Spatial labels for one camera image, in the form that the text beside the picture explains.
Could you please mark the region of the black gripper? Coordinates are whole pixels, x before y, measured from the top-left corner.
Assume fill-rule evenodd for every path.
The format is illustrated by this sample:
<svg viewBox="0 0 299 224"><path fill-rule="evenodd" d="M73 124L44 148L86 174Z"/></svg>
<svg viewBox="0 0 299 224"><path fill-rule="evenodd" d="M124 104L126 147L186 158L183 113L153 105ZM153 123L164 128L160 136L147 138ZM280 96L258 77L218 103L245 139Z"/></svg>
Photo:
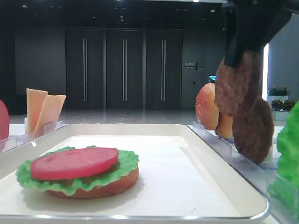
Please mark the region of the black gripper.
<svg viewBox="0 0 299 224"><path fill-rule="evenodd" d="M261 51L291 19L292 0L228 0L225 17L225 64L237 67L240 52Z"/></svg>

